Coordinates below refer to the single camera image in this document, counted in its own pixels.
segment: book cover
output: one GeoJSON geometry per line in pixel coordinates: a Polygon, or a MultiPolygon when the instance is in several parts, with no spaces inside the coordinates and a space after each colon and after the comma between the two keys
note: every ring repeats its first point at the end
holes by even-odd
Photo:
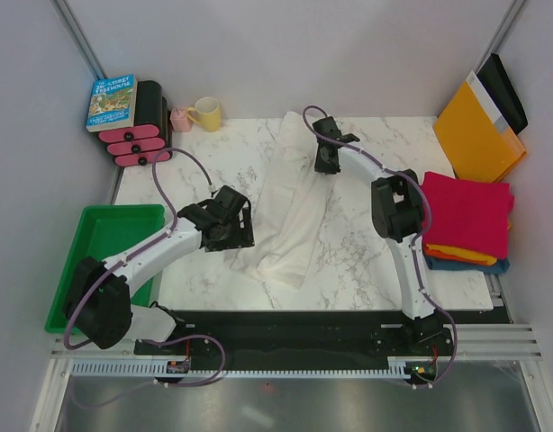
{"type": "Polygon", "coordinates": [[[134,110],[134,126],[103,130],[98,138],[106,143],[142,140],[157,137],[162,129],[162,87],[155,81],[138,81],[136,88],[136,107],[134,110]]]}
{"type": "Polygon", "coordinates": [[[136,88],[134,75],[96,81],[88,105],[88,131],[99,132],[133,126],[136,88]]]}
{"type": "Polygon", "coordinates": [[[459,178],[502,180],[526,155],[525,148],[474,72],[433,125],[459,178]]]}

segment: white towel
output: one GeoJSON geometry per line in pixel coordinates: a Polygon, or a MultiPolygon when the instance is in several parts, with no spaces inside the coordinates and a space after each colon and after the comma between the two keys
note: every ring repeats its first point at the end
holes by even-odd
{"type": "Polygon", "coordinates": [[[233,270],[295,289],[303,285],[334,186],[334,176],[314,172],[316,150],[303,118],[288,112],[255,210],[256,246],[237,253],[233,270]]]}

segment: green tray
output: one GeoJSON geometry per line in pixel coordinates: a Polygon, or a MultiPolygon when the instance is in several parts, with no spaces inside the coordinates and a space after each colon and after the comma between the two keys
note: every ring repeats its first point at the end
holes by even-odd
{"type": "MultiPolygon", "coordinates": [[[[164,211],[164,207],[158,204],[93,205],[82,211],[59,288],[44,326],[46,331],[64,333],[67,327],[62,310],[78,261],[88,256],[102,260],[136,245],[162,228],[164,211]]],[[[150,279],[134,294],[132,304],[149,305],[152,282],[150,279]]],[[[75,328],[72,334],[79,335],[81,332],[75,328]]]]}

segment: cloth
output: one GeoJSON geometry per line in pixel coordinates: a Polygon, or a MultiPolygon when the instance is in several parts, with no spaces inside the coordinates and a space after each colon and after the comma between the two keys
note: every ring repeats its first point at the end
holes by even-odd
{"type": "MultiPolygon", "coordinates": [[[[511,223],[507,223],[507,229],[511,228],[511,223]]],[[[492,266],[496,263],[497,258],[492,255],[481,254],[474,250],[463,249],[462,247],[445,246],[445,245],[424,245],[424,252],[431,257],[453,259],[463,263],[473,263],[482,266],[492,266]]]]}
{"type": "Polygon", "coordinates": [[[422,190],[432,210],[424,244],[454,246],[504,259],[508,213],[514,205],[507,183],[479,183],[427,173],[422,190]]]}
{"type": "Polygon", "coordinates": [[[460,263],[476,264],[479,266],[492,266],[497,262],[497,258],[495,258],[494,256],[479,254],[478,252],[473,252],[467,249],[460,249],[459,247],[452,247],[452,248],[460,249],[464,252],[462,252],[461,254],[449,253],[447,252],[448,250],[447,248],[450,248],[450,247],[438,247],[438,246],[435,247],[435,245],[423,245],[422,249],[424,254],[428,255],[429,257],[447,259],[450,261],[458,261],[460,263]]]}
{"type": "Polygon", "coordinates": [[[303,285],[334,186],[332,175],[314,172],[316,149],[302,117],[288,112],[254,214],[255,247],[236,254],[233,270],[295,289],[303,285]]]}
{"type": "Polygon", "coordinates": [[[430,270],[448,270],[450,272],[459,272],[464,270],[478,270],[489,275],[501,275],[509,269],[510,263],[507,258],[499,259],[493,265],[477,265],[469,263],[460,263],[458,261],[448,261],[446,259],[435,258],[434,256],[424,256],[427,267],[430,270]]]}

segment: stack of folded fabric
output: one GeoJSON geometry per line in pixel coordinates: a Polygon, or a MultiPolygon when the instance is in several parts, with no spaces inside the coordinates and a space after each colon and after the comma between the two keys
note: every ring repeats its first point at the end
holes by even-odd
{"type": "Polygon", "coordinates": [[[422,238],[429,268],[506,272],[508,215],[514,205],[508,184],[427,173],[422,190],[432,212],[431,229],[422,238]]]}

